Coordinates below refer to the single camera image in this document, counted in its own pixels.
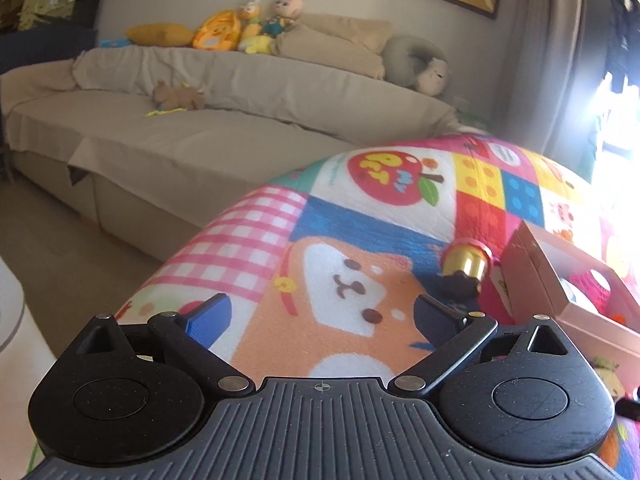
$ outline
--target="sofa cushion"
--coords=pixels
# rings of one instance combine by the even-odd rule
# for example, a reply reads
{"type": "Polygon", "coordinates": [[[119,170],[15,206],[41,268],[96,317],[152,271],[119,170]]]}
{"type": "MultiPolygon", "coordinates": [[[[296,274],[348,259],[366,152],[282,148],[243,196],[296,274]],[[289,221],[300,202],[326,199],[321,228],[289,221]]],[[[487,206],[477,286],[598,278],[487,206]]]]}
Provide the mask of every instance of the sofa cushion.
{"type": "Polygon", "coordinates": [[[260,184],[353,144],[229,110],[146,118],[148,97],[65,92],[14,108],[14,150],[93,171],[197,226],[260,184]]]}
{"type": "Polygon", "coordinates": [[[310,14],[304,12],[297,20],[313,30],[351,41],[374,54],[382,54],[386,42],[394,33],[394,26],[385,20],[363,20],[351,16],[310,14]]]}
{"type": "Polygon", "coordinates": [[[297,59],[384,79],[382,58],[351,41],[329,36],[306,25],[292,25],[279,34],[272,47],[280,57],[297,59]]]}
{"type": "Polygon", "coordinates": [[[84,54],[80,88],[150,95],[156,82],[205,91],[207,106],[295,123],[357,146],[456,131],[455,110],[433,97],[312,63],[241,52],[126,46],[84,54]]]}

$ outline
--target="yellow pillow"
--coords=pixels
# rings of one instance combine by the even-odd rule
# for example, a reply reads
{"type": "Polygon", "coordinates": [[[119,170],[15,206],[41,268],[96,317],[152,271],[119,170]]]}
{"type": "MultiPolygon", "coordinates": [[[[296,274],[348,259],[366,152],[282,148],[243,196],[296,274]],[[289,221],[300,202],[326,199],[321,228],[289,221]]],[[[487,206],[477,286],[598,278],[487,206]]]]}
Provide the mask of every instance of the yellow pillow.
{"type": "Polygon", "coordinates": [[[125,32],[133,43],[145,46],[188,46],[193,32],[177,23],[148,23],[131,27],[125,32]]]}

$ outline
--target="black plastic mount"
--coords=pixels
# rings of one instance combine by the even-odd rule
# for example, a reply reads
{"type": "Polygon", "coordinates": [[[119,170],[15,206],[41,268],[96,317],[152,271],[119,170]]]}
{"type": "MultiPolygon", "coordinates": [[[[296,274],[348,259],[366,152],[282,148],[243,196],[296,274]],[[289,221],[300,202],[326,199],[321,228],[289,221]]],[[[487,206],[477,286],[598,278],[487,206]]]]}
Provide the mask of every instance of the black plastic mount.
{"type": "Polygon", "coordinates": [[[553,320],[502,329],[428,297],[416,308],[459,333],[386,389],[268,378],[256,391],[182,316],[94,318],[31,397],[47,458],[29,478],[617,478],[588,454],[612,400],[553,320]]]}

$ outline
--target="gray neck pillow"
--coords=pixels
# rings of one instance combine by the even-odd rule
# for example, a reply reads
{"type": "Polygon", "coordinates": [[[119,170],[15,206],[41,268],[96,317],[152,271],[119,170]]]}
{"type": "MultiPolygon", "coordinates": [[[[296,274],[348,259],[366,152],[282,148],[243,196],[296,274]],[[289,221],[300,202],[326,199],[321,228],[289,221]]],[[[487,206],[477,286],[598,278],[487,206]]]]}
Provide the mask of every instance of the gray neck pillow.
{"type": "Polygon", "coordinates": [[[433,59],[446,62],[447,57],[437,46],[423,38],[394,36],[387,41],[382,52],[385,80],[394,85],[420,91],[418,76],[427,70],[433,59]]]}

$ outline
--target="stuffed animal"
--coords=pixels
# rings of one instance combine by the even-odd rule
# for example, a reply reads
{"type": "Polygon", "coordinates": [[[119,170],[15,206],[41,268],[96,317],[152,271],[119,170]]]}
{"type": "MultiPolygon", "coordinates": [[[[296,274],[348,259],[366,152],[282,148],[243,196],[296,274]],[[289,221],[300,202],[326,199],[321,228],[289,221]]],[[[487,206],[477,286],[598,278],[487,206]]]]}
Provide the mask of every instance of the stuffed animal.
{"type": "Polygon", "coordinates": [[[611,361],[603,357],[594,357],[590,364],[598,377],[607,387],[607,390],[611,394],[611,397],[613,397],[614,402],[620,397],[625,396],[625,387],[616,375],[616,370],[620,365],[613,364],[611,361]]]}
{"type": "Polygon", "coordinates": [[[248,2],[240,9],[240,19],[244,20],[244,29],[240,36],[240,43],[246,38],[252,38],[258,36],[262,32],[262,25],[260,24],[260,0],[254,0],[248,2]]]}
{"type": "Polygon", "coordinates": [[[232,9],[211,16],[196,32],[193,47],[202,50],[235,50],[238,47],[242,25],[232,9]]]}
{"type": "Polygon", "coordinates": [[[260,34],[262,25],[258,20],[259,4],[260,0],[255,0],[240,9],[240,18],[246,20],[246,25],[242,31],[238,50],[246,54],[271,54],[273,38],[260,34]]]}
{"type": "Polygon", "coordinates": [[[300,17],[302,0],[279,0],[273,7],[276,15],[269,18],[262,26],[262,33],[275,38],[300,17]]]}
{"type": "Polygon", "coordinates": [[[202,110],[205,105],[204,91],[184,84],[180,88],[169,86],[160,80],[154,88],[152,98],[156,110],[169,112],[183,108],[184,110],[202,110]]]}
{"type": "Polygon", "coordinates": [[[433,58],[415,79],[415,89],[421,94],[432,97],[441,94],[449,79],[449,65],[446,61],[433,58]]]}
{"type": "Polygon", "coordinates": [[[275,40],[271,36],[252,36],[238,45],[238,50],[245,54],[273,54],[271,45],[275,40]]]}

